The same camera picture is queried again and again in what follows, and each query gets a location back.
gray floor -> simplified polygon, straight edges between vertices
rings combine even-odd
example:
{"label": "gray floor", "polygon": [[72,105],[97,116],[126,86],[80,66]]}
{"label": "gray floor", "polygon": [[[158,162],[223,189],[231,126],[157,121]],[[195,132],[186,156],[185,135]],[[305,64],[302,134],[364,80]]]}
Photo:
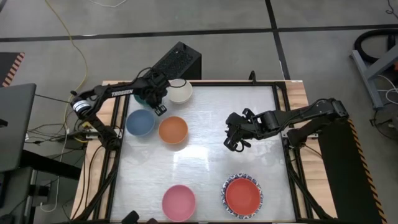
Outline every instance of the gray floor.
{"label": "gray floor", "polygon": [[[117,8],[103,8],[88,0],[49,0],[73,35],[163,32],[203,29],[270,28],[263,0],[127,0]],[[113,0],[102,0],[113,4]],[[271,0],[278,27],[353,26],[396,24],[380,0]],[[398,10],[398,1],[391,0]],[[8,0],[0,12],[1,37],[66,35],[44,0]],[[348,57],[353,42],[366,30],[286,32],[280,39],[290,77],[303,80],[310,102],[334,97],[342,100],[359,133],[368,166],[389,223],[398,223],[398,147],[369,123],[371,101],[353,61]],[[153,65],[176,42],[182,41],[203,54],[204,79],[247,79],[251,70],[258,78],[283,79],[272,33],[188,35],[124,39],[78,40],[89,66],[84,89],[103,80],[131,80]],[[385,39],[364,43],[373,55],[385,51]],[[69,41],[2,42],[0,52],[25,52],[13,85],[34,82],[37,93],[67,99],[84,76],[84,64]],[[380,85],[389,88],[385,83]],[[61,123],[65,105],[36,98],[30,127]],[[58,143],[27,149],[42,155],[60,152]],[[81,153],[71,153],[73,163]],[[39,179],[53,179],[41,175]],[[61,181],[61,204],[73,196],[76,183]],[[37,209],[36,223],[66,220],[59,205],[53,213]]]}

black metal frame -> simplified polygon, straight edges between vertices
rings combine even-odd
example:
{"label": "black metal frame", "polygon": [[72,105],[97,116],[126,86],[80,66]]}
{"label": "black metal frame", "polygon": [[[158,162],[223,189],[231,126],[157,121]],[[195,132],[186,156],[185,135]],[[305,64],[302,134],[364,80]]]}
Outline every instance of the black metal frame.
{"label": "black metal frame", "polygon": [[[279,102],[279,94],[278,94],[278,89],[281,90],[282,92],[282,98],[284,100],[284,107],[288,111],[290,110],[290,105],[289,105],[289,99],[287,97],[287,89],[286,85],[284,82],[258,82],[256,80],[256,74],[252,71],[249,79],[252,80],[251,82],[192,82],[192,86],[270,86],[272,88],[272,93],[274,94],[274,103],[275,103],[275,108],[277,110],[280,110],[280,102]],[[121,123],[121,129],[124,129],[124,121],[127,116],[127,109],[128,109],[128,102],[129,102],[129,97],[127,96],[124,100],[124,106],[123,106],[123,116],[122,116],[122,123]],[[113,116],[111,120],[111,125],[115,127],[116,123],[116,115],[118,113],[118,108],[119,108],[119,100],[115,101],[114,109],[113,109]],[[286,144],[283,144],[284,146],[284,154],[285,154],[285,161],[287,164],[287,169],[288,169],[288,163],[290,163],[290,156],[289,156],[289,147],[286,147]],[[108,162],[110,159],[111,153],[108,153],[104,157],[104,164],[103,168],[101,171],[101,178],[100,178],[100,183],[104,181],[104,178],[106,177],[106,173],[108,171]],[[304,179],[304,173],[303,173],[303,167],[301,162],[297,162],[297,167],[299,167],[299,172],[298,176],[301,181],[301,183],[305,183]],[[108,201],[107,201],[107,206],[106,206],[106,215],[105,219],[109,220],[111,217],[111,209],[112,209],[112,204],[113,204],[113,197],[114,197],[114,188],[116,185],[116,178],[113,180],[113,183],[109,186],[109,196],[108,196]],[[295,213],[295,218],[296,220],[300,220],[302,217],[300,215],[300,207],[299,207],[299,200],[297,197],[297,192],[295,188],[295,182],[294,180],[289,176],[289,186],[290,186],[290,193],[292,195],[292,203],[294,207],[294,213]],[[306,210],[307,212],[310,212],[309,214],[312,215],[312,211],[310,208],[310,203],[309,201],[304,197],[304,201],[306,204]],[[97,204],[97,207],[94,212],[94,217],[93,219],[96,220],[99,218],[99,210],[100,210],[101,202]]]}

metal stand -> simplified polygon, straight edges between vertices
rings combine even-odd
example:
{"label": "metal stand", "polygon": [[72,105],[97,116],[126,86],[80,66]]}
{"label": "metal stand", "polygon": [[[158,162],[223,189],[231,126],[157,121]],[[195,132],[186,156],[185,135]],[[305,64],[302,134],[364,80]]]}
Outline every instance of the metal stand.
{"label": "metal stand", "polygon": [[398,60],[398,45],[391,48],[387,53],[385,53],[377,62],[367,67],[365,62],[362,60],[357,50],[353,50],[351,54],[355,61],[356,66],[361,74],[363,82],[371,96],[374,109],[379,109],[384,106],[381,97],[377,91],[376,84],[374,80],[389,68],[394,62]]}
{"label": "metal stand", "polygon": [[73,180],[79,180],[81,172],[81,169],[75,166],[58,162],[26,150],[22,151],[20,166],[31,167],[35,170],[48,172]]}

table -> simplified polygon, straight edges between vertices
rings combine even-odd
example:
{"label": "table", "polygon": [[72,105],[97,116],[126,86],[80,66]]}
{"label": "table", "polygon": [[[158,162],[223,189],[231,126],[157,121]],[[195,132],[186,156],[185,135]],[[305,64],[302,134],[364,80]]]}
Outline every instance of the table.
{"label": "table", "polygon": [[[109,83],[117,83],[121,81],[105,81],[103,84],[109,84]],[[204,80],[198,80],[198,81],[192,81],[194,82],[206,82]],[[230,80],[220,80],[220,81],[214,81],[212,82],[251,82],[251,81],[230,81]],[[289,98],[289,105],[290,109],[296,109],[300,108],[303,106],[308,105],[307,97],[305,94],[304,90],[304,85],[301,81],[280,81],[280,82],[285,82],[286,88],[287,88],[287,96]],[[282,94],[279,94],[280,98],[279,101],[283,102],[283,99],[281,98]],[[110,124],[111,122],[111,117],[112,117],[112,112],[113,112],[113,105],[114,105],[115,99],[108,99],[104,105],[102,106],[101,110],[97,113],[97,116],[99,119],[102,120],[104,124]],[[120,124],[121,122],[121,116],[122,116],[122,108],[123,104],[121,103],[119,105],[118,114],[116,117],[116,124]],[[319,150],[318,144],[316,140],[308,140],[307,145],[314,148],[317,151]],[[96,148],[100,146],[100,142],[95,140],[92,141],[88,144],[87,150],[86,150],[86,159],[85,162],[89,164],[92,160],[94,151]],[[86,178],[86,186],[88,181],[90,181],[90,189],[88,191],[88,200],[90,201],[91,198],[94,196],[98,189],[98,184],[100,182],[100,175],[101,175],[101,169],[103,165],[103,159],[104,159],[104,150],[100,150],[99,153],[97,153],[96,157],[93,159],[92,163],[92,168],[91,168],[91,178],[90,180],[87,180]],[[302,160],[303,160],[303,169],[304,173],[306,176],[307,180],[307,187],[309,191],[312,193],[312,195],[315,197],[315,199],[318,201],[318,203],[325,209],[327,213],[329,213],[331,216],[335,217],[336,216],[336,211],[335,207],[333,204],[333,199],[331,197],[330,193],[330,188],[328,185],[328,180],[326,177],[326,172],[325,168],[323,166],[322,160],[314,154],[312,151],[308,151],[306,149],[302,149]],[[83,205],[85,204],[85,192],[82,192],[83,190],[83,175],[80,176],[80,181],[78,185],[78,189],[76,191],[76,197],[75,197],[75,203],[73,204],[73,209],[72,209],[72,214],[75,213],[78,204],[80,202],[81,196],[83,194]],[[304,202],[302,195],[300,194],[300,191],[297,191],[298,194],[298,199],[299,199],[299,204],[300,204],[300,210],[302,211],[302,217],[305,217],[305,207],[304,207]],[[99,217],[104,218],[106,214],[106,202],[108,201],[108,192],[106,192],[103,195],[103,201],[101,203],[101,208],[99,210]],[[84,207],[80,207],[79,210],[77,211],[77,214],[79,214]]]}

